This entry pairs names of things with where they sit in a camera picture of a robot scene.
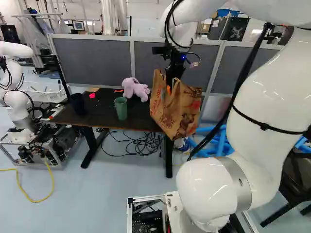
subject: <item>stuffed toy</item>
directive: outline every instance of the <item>stuffed toy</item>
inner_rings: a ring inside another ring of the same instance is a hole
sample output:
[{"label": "stuffed toy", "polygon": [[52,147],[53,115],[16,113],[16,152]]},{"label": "stuffed toy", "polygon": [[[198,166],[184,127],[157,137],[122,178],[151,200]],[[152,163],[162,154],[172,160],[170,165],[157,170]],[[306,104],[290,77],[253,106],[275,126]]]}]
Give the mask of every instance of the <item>stuffed toy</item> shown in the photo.
[{"label": "stuffed toy", "polygon": [[150,90],[145,84],[140,84],[136,78],[126,78],[122,82],[124,87],[123,97],[130,99],[133,94],[140,97],[141,102],[146,102],[148,100],[148,95]]}]

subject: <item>cubicle divider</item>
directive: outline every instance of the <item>cubicle divider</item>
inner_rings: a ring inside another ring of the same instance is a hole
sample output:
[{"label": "cubicle divider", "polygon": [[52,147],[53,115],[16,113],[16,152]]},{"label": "cubicle divider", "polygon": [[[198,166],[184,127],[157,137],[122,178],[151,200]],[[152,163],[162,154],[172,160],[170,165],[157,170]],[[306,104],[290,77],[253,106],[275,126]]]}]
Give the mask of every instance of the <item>cubicle divider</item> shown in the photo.
[{"label": "cubicle divider", "polygon": [[[152,88],[154,69],[164,70],[170,62],[152,54],[153,46],[164,45],[162,38],[53,34],[50,42],[69,85],[120,88],[122,80],[132,76]],[[194,40],[191,51],[199,54],[202,61],[195,68],[185,63],[187,69],[182,81],[203,88],[202,120],[217,121],[222,116],[253,45]],[[262,45],[251,71],[270,60],[281,48]],[[197,61],[191,54],[187,58]]]}]

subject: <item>yellow cable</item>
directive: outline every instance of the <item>yellow cable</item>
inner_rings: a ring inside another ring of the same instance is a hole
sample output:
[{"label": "yellow cable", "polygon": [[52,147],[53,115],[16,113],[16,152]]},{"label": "yellow cable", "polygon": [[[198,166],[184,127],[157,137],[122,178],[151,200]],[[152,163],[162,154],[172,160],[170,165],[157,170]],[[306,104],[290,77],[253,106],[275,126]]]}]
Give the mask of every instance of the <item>yellow cable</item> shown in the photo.
[{"label": "yellow cable", "polygon": [[17,170],[17,168],[15,168],[15,167],[14,167],[14,168],[5,168],[5,169],[0,169],[0,171],[13,171],[13,170],[15,170],[15,171],[16,171],[16,181],[17,181],[17,185],[18,185],[19,189],[22,191],[22,193],[25,195],[25,197],[26,197],[29,201],[31,201],[32,203],[39,203],[39,202],[42,202],[42,201],[46,200],[47,198],[49,198],[49,197],[52,195],[53,191],[54,191],[54,176],[53,176],[53,173],[52,173],[52,171],[51,171],[51,168],[50,168],[49,164],[48,164],[47,161],[46,161],[46,158],[44,158],[44,164],[47,166],[47,168],[48,168],[48,170],[49,170],[49,174],[50,174],[50,176],[51,176],[51,180],[52,180],[52,190],[51,190],[51,192],[50,192],[45,198],[40,199],[40,200],[33,200],[33,199],[31,199],[31,198],[28,196],[28,194],[25,192],[25,190],[21,187],[20,182],[19,182],[19,177],[18,177],[18,170]]}]

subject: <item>black cup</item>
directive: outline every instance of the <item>black cup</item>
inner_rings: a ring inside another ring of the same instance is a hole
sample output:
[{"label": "black cup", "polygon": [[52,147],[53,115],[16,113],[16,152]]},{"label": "black cup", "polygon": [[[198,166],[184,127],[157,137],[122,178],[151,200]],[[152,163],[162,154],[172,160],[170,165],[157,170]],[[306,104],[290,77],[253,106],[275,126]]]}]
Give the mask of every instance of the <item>black cup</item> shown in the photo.
[{"label": "black cup", "polygon": [[71,105],[78,115],[85,115],[87,114],[87,110],[85,108],[83,95],[81,93],[72,94],[70,96]]}]

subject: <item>gray partition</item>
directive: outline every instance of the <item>gray partition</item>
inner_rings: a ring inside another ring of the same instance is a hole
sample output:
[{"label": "gray partition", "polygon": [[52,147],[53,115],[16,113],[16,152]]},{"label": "gray partition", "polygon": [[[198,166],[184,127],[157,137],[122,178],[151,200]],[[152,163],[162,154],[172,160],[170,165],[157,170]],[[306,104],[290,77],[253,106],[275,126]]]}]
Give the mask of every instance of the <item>gray partition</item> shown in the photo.
[{"label": "gray partition", "polygon": [[[233,94],[235,83],[252,48],[226,46],[211,93]],[[279,50],[259,49],[250,73],[269,61]]]},{"label": "gray partition", "polygon": [[54,38],[68,83],[121,86],[131,76],[129,41]]},{"label": "gray partition", "polygon": [[[160,55],[152,54],[153,46],[163,46],[164,43],[156,42],[138,42],[135,41],[135,76],[141,82],[152,87],[153,73],[155,69],[164,70],[170,63],[169,60],[164,61]],[[199,67],[189,68],[188,63],[185,63],[187,69],[185,70],[182,81],[191,86],[202,87],[206,91],[207,85],[213,70],[216,60],[218,45],[199,45],[195,44],[191,48],[191,52],[199,54],[202,62]],[[194,55],[188,54],[188,60],[198,61]]]}]

